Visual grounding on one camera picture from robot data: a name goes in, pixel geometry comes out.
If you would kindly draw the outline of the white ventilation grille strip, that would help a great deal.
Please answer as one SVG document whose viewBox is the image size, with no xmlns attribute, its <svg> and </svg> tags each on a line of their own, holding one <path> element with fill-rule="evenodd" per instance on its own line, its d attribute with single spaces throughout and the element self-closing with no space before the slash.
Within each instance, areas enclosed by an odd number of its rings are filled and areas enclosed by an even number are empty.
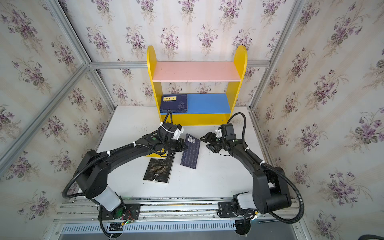
<svg viewBox="0 0 384 240">
<path fill-rule="evenodd" d="M 181 222 L 138 222 L 124 226 L 120 224 L 115 228 L 113 224 L 105 223 L 104 228 L 109 234 L 128 233 L 173 233 L 173 232 L 204 232 L 204 231 L 234 231 L 235 222 L 225 221 L 181 221 Z M 75 234 L 101 234 L 99 223 L 95 224 L 66 224 L 62 235 Z"/>
</svg>

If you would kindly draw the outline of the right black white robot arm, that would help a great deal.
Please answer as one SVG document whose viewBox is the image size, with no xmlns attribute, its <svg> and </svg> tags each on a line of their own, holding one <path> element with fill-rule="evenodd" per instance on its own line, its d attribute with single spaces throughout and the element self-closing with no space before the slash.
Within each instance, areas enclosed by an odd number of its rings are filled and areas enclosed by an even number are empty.
<svg viewBox="0 0 384 240">
<path fill-rule="evenodd" d="M 215 154 L 225 150 L 251 174 L 252 190 L 233 196 L 236 211 L 253 209 L 266 214 L 292 205 L 288 183 L 279 176 L 284 175 L 284 171 L 279 167 L 264 166 L 265 162 L 250 150 L 246 142 L 237 138 L 232 124 L 221 125 L 200 140 Z"/>
</svg>

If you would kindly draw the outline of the navy book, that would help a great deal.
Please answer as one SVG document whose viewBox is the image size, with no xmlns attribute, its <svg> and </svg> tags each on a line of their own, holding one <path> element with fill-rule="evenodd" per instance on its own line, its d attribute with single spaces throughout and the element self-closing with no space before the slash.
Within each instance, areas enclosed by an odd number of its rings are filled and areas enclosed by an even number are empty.
<svg viewBox="0 0 384 240">
<path fill-rule="evenodd" d="M 187 94 L 163 95 L 161 99 L 161 108 L 163 109 L 187 109 Z"/>
<path fill-rule="evenodd" d="M 171 111 L 173 115 L 185 115 L 188 114 L 188 112 L 173 112 Z M 161 115 L 166 115 L 168 112 L 161 112 Z"/>
<path fill-rule="evenodd" d="M 169 112 L 169 111 L 173 111 L 173 112 L 188 112 L 188 109 L 187 108 L 160 108 L 160 112 Z"/>
</svg>

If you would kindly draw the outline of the aluminium mounting rail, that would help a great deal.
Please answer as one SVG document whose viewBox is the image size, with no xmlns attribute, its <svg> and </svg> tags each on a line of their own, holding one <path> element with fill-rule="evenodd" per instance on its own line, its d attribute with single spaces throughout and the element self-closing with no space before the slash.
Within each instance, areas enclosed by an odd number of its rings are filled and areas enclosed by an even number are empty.
<svg viewBox="0 0 384 240">
<path fill-rule="evenodd" d="M 232 197 L 217 198 L 123 198 L 126 204 L 141 205 L 138 222 L 205 221 L 219 218 L 220 202 L 230 202 Z M 99 207 L 84 197 L 59 205 L 53 215 L 54 223 L 97 223 Z"/>
</svg>

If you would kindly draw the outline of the yellow paperback book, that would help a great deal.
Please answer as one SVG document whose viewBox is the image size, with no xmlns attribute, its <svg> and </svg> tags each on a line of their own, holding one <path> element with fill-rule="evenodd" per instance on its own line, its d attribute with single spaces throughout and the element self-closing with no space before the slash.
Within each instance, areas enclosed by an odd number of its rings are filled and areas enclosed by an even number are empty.
<svg viewBox="0 0 384 240">
<path fill-rule="evenodd" d="M 159 154 L 151 153 L 151 154 L 146 155 L 146 157 L 149 157 L 149 158 L 157 158 L 157 159 L 166 159 L 167 155 L 168 155 L 168 152 L 166 152 L 166 153 L 163 154 L 163 155 L 159 155 Z"/>
</svg>

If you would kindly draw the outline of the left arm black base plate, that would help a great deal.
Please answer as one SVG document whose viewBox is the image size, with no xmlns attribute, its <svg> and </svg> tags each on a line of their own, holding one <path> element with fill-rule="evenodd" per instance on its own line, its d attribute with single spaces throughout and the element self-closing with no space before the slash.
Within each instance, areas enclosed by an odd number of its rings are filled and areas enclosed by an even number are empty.
<svg viewBox="0 0 384 240">
<path fill-rule="evenodd" d="M 98 220 L 102 221 L 130 221 L 137 220 L 140 214 L 141 204 L 124 204 L 121 203 L 111 212 L 107 211 L 105 207 L 101 205 L 99 209 Z"/>
</svg>

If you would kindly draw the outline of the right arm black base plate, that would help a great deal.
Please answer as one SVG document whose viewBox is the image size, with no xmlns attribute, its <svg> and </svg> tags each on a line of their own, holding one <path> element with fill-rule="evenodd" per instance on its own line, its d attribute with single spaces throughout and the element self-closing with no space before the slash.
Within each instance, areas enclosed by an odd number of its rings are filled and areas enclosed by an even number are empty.
<svg viewBox="0 0 384 240">
<path fill-rule="evenodd" d="M 246 220 L 251 220 L 254 217 L 257 217 L 258 212 L 254 209 L 241 209 L 237 204 L 232 203 L 231 201 L 218 202 L 218 212 L 217 215 L 219 218 L 244 218 Z"/>
</svg>

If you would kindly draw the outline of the black paperback book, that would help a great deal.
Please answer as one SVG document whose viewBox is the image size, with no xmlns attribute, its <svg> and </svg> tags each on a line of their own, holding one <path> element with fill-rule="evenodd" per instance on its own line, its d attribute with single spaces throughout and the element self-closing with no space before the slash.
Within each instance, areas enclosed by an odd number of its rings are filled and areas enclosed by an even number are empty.
<svg viewBox="0 0 384 240">
<path fill-rule="evenodd" d="M 165 159 L 150 159 L 143 180 L 168 184 L 175 159 L 175 152 L 170 152 Z"/>
</svg>

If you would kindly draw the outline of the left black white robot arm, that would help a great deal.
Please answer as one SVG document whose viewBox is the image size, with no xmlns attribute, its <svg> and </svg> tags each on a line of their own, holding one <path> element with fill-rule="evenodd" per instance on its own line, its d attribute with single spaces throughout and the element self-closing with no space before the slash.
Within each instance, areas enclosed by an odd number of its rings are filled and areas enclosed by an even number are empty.
<svg viewBox="0 0 384 240">
<path fill-rule="evenodd" d="M 108 185 L 108 175 L 120 166 L 150 154 L 164 155 L 168 152 L 183 152 L 187 149 L 181 134 L 181 125 L 160 123 L 160 127 L 137 141 L 120 148 L 97 153 L 88 151 L 81 160 L 72 180 L 81 192 L 67 195 L 66 198 L 85 197 L 109 213 L 125 212 L 122 198 Z"/>
</svg>

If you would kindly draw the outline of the dark blue text-covered book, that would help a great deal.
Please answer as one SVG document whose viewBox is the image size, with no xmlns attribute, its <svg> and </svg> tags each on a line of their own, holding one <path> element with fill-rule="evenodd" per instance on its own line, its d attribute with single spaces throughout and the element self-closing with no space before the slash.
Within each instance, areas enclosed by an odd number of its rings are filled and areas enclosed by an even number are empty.
<svg viewBox="0 0 384 240">
<path fill-rule="evenodd" d="M 196 169 L 201 141 L 198 138 L 187 134 L 185 144 L 188 148 L 183 151 L 181 165 L 191 169 Z"/>
</svg>

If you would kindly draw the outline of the yellow pink blue bookshelf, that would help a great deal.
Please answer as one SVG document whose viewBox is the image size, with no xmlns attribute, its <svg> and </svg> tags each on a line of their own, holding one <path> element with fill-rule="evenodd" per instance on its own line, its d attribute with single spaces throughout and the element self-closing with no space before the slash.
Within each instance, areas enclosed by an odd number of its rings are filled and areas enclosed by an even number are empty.
<svg viewBox="0 0 384 240">
<path fill-rule="evenodd" d="M 166 113 L 161 112 L 165 93 L 163 83 L 227 83 L 225 93 L 197 93 L 187 95 L 188 111 L 175 113 L 173 119 L 183 126 L 208 126 L 227 123 L 234 108 L 247 70 L 248 52 L 245 46 L 237 47 L 234 60 L 208 62 L 161 62 L 155 48 L 147 49 L 147 66 L 159 118 L 163 122 Z"/>
</svg>

